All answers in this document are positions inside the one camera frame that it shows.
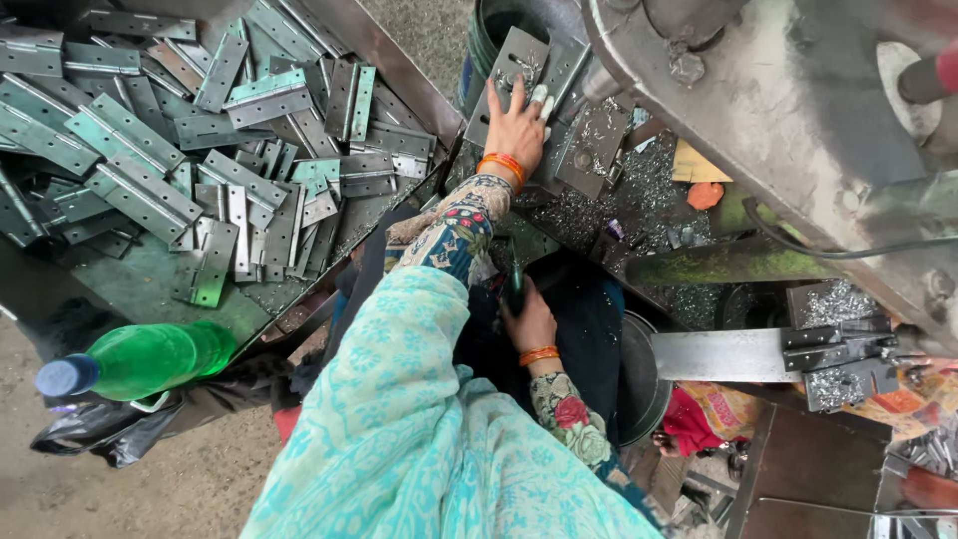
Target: bangle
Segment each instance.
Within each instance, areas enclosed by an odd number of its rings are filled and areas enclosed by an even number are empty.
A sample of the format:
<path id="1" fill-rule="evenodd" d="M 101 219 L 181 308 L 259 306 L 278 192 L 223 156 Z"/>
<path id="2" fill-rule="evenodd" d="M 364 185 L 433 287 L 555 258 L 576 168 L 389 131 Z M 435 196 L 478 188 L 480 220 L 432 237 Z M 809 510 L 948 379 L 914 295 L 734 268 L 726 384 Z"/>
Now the bangle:
<path id="1" fill-rule="evenodd" d="M 519 366 L 529 366 L 530 364 L 539 360 L 544 360 L 546 358 L 557 358 L 558 356 L 559 349 L 555 346 L 542 346 L 541 348 L 533 348 L 532 350 L 519 356 Z"/>
<path id="2" fill-rule="evenodd" d="M 519 182 L 519 186 L 516 189 L 516 192 L 522 191 L 522 186 L 526 183 L 526 174 L 525 170 L 522 168 L 522 165 L 518 161 L 513 159 L 511 155 L 507 153 L 498 153 L 492 152 L 482 158 L 482 161 L 479 161 L 479 164 L 476 165 L 476 174 L 479 174 L 479 169 L 482 168 L 483 163 L 491 161 L 493 163 L 499 163 L 500 165 L 506 167 L 507 169 L 513 171 L 515 178 Z"/>

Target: pile of hinges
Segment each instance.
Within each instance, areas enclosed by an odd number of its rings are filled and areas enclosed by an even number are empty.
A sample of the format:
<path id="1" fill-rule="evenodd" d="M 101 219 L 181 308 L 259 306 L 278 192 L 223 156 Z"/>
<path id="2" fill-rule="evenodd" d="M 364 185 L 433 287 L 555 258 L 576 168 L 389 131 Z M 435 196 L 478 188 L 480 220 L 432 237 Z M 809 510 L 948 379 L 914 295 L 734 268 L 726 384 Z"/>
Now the pile of hinges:
<path id="1" fill-rule="evenodd" d="M 436 148 L 292 0 L 254 2 L 212 54 L 192 19 L 94 9 L 74 41 L 4 21 L 0 231 L 120 258 L 145 229 L 195 305 L 215 307 L 228 273 L 317 278 L 347 199 L 425 178 Z"/>
<path id="2" fill-rule="evenodd" d="M 582 84 L 580 78 L 590 58 L 591 47 L 573 38 L 553 34 L 545 44 L 513 27 L 492 65 L 491 78 L 503 112 L 509 110 L 516 73 L 522 73 L 527 100 L 538 83 L 545 84 L 556 100 L 543 159 L 527 183 L 530 188 L 558 196 L 572 187 L 594 200 L 606 184 L 614 186 L 622 172 L 617 159 L 634 103 L 625 95 L 597 105 L 576 96 L 573 88 L 577 81 Z M 483 89 L 465 134 L 467 141 L 479 147 L 485 146 L 489 132 L 486 92 Z"/>

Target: metal bucket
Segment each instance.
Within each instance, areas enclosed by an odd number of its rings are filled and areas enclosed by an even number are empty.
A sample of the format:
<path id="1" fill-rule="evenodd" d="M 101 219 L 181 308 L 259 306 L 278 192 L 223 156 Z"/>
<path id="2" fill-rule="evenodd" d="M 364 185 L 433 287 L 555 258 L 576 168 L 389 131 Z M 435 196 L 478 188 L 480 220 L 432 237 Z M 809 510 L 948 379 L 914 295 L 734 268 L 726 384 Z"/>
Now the metal bucket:
<path id="1" fill-rule="evenodd" d="M 582 13 L 575 0 L 475 0 L 456 94 L 456 106 L 466 117 L 475 109 L 483 83 L 513 26 L 543 43 L 551 40 L 552 32 L 586 40 Z"/>
<path id="2" fill-rule="evenodd" d="M 622 320 L 622 369 L 615 413 L 620 447 L 651 434 L 662 422 L 672 397 L 672 382 L 658 379 L 652 355 L 653 333 L 658 332 L 644 318 L 626 311 Z"/>

